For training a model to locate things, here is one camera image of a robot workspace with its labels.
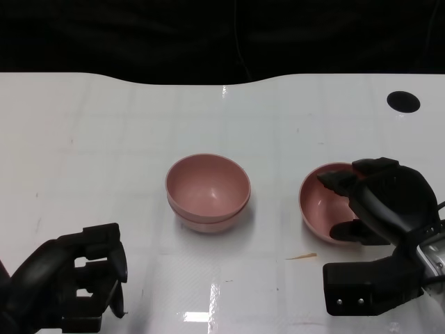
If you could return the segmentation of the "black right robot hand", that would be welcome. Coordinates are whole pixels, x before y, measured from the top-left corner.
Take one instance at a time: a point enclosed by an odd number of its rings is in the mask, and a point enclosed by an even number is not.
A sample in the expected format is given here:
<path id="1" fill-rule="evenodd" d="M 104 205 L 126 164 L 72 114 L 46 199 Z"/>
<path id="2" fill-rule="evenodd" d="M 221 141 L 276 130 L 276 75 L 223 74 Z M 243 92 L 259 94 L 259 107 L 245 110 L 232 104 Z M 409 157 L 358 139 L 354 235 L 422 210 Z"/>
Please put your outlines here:
<path id="1" fill-rule="evenodd" d="M 351 170 L 317 174 L 358 219 L 390 244 L 416 246 L 441 231 L 437 198 L 425 177 L 394 159 L 360 159 Z"/>

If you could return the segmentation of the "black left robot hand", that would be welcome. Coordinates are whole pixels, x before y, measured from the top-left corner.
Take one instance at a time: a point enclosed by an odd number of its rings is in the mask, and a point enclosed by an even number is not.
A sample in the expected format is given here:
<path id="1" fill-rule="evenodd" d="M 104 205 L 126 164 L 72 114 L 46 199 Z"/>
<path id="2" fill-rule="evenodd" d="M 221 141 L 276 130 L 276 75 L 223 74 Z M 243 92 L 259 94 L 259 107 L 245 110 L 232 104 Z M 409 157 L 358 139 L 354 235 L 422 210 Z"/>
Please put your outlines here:
<path id="1" fill-rule="evenodd" d="M 98 333 L 106 310 L 125 315 L 127 278 L 117 223 L 51 239 L 13 275 L 1 269 L 1 332 Z"/>

